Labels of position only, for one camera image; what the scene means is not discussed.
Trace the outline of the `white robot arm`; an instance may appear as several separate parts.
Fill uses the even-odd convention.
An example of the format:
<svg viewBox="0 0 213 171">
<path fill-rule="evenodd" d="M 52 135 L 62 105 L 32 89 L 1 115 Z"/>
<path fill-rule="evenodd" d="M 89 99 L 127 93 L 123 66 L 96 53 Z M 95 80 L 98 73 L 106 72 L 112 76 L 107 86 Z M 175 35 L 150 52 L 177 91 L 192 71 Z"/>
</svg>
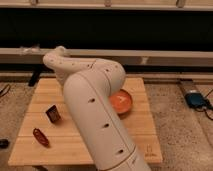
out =
<svg viewBox="0 0 213 171">
<path fill-rule="evenodd" d="M 65 104 L 99 171 L 151 171 L 110 104 L 125 81 L 123 66 L 100 58 L 72 58 L 59 46 L 43 57 L 62 86 Z"/>
</svg>

